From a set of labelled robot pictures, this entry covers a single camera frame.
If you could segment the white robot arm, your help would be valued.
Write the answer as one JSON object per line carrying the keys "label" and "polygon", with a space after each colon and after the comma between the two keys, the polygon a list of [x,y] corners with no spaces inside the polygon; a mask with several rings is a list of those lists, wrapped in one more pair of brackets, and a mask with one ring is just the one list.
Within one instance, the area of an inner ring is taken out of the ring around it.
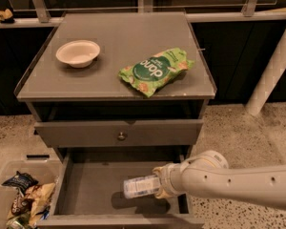
{"label": "white robot arm", "polygon": [[[286,70],[286,29],[246,105],[257,115]],[[215,151],[203,152],[179,164],[153,169],[160,181],[158,198],[189,194],[227,198],[286,210],[286,165],[230,169]]]}

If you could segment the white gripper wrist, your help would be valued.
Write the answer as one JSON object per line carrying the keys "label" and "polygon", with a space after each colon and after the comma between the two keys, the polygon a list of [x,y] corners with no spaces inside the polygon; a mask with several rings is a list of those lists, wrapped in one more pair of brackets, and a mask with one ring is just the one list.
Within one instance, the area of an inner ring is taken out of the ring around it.
{"label": "white gripper wrist", "polygon": [[153,168],[153,174],[161,177],[163,188],[154,194],[157,199],[178,197],[185,193],[181,179],[180,164],[172,163],[164,167],[155,167]]}

